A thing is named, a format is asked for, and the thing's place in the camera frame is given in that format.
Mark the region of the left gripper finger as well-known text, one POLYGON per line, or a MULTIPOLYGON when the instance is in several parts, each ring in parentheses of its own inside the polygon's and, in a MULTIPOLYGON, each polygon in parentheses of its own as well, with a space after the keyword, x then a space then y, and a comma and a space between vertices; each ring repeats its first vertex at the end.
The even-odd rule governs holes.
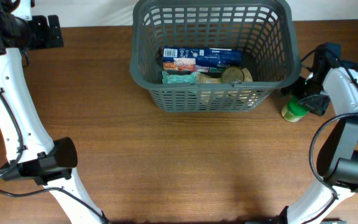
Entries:
POLYGON ((49 48, 49 26, 47 18, 45 16, 33 16, 29 25, 31 28, 29 48, 31 50, 49 48))
POLYGON ((60 21, 57 15, 48 16, 49 22, 49 44, 51 48, 63 47, 63 37, 60 27, 60 21))

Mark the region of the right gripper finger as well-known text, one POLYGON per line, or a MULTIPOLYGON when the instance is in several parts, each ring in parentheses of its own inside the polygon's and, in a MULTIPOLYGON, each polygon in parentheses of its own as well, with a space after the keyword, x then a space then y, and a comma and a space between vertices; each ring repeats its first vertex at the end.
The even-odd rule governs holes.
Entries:
POLYGON ((310 113, 318 116, 325 114, 329 104, 330 97, 324 94, 307 95, 298 100, 298 104, 304 106, 310 113))
POLYGON ((289 86, 280 89, 280 93, 284 96, 292 95, 302 97, 305 94, 306 78, 298 77, 298 79, 289 86))

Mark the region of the green lid jar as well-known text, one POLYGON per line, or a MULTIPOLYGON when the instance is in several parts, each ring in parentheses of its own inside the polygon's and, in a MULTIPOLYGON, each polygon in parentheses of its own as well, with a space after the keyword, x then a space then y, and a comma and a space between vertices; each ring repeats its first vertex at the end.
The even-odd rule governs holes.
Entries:
POLYGON ((282 108, 282 117, 288 122, 297 122, 309 113, 309 110, 298 104, 298 98, 293 96, 282 108))

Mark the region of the silver tin can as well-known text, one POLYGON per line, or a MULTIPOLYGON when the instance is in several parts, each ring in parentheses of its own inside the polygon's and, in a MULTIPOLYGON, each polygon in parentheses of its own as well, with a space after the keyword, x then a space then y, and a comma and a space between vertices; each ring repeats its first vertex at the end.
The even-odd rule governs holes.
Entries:
POLYGON ((228 67, 221 75, 222 83, 239 83, 245 80, 244 72, 238 67, 228 67))

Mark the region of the tan paper pouch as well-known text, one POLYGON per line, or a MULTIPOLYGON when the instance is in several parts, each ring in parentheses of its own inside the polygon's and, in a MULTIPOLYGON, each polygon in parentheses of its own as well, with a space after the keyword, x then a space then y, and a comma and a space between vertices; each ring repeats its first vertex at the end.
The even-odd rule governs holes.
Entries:
MULTIPOLYGON (((248 71, 247 68, 243 68, 241 70, 244 72, 244 75, 245 75, 245 80, 243 82, 253 82, 253 78, 252 78, 252 75, 250 74, 250 71, 248 71)), ((200 84, 221 84, 222 83, 221 77, 213 78, 211 76, 208 76, 208 75, 205 75, 205 74, 202 74, 199 72, 197 72, 196 78, 197 78, 197 83, 200 83, 200 84)))

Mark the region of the teal snack packet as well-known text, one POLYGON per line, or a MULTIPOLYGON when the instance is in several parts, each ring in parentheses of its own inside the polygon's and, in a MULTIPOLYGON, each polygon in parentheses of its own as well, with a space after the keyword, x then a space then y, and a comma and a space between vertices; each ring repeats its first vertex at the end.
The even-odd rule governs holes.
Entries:
POLYGON ((196 83, 197 73, 193 72, 189 75, 176 75, 176 74, 169 74, 167 72, 162 72, 162 83, 163 84, 177 84, 177 83, 196 83))

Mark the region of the blue cardboard box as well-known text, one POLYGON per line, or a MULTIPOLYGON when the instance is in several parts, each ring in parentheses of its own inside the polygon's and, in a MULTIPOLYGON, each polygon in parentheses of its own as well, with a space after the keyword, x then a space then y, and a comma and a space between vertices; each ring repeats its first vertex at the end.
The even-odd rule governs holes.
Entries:
POLYGON ((164 70, 179 72, 222 73, 228 67, 240 67, 242 52, 233 49, 164 47, 164 70))

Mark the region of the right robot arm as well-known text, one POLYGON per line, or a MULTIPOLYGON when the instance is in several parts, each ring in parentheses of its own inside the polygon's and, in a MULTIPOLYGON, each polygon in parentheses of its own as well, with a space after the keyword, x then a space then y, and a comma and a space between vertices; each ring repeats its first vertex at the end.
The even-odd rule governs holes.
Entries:
POLYGON ((299 121, 308 113, 335 115, 314 134, 308 160, 315 181, 275 223, 324 223, 345 199, 358 193, 358 64, 341 59, 341 46, 325 43, 310 52, 313 65, 308 78, 281 90, 291 95, 282 117, 299 121))

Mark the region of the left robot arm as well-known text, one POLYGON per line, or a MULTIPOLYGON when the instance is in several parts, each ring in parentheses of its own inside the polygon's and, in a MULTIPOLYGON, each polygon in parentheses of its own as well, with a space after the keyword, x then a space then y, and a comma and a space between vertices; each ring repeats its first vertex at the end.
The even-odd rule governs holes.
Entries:
POLYGON ((72 223, 107 223, 79 178, 73 141, 48 135, 25 82, 28 51, 63 46, 58 17, 34 16, 34 5, 0 1, 0 130, 7 157, 0 179, 33 180, 40 192, 55 197, 72 223))

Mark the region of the grey plastic basket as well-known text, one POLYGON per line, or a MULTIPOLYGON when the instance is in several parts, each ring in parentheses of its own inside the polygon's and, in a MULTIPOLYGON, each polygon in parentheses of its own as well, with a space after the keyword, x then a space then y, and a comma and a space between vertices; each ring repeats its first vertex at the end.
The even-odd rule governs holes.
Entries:
POLYGON ((284 0, 141 0, 133 80, 168 112, 248 111, 300 75, 284 0))

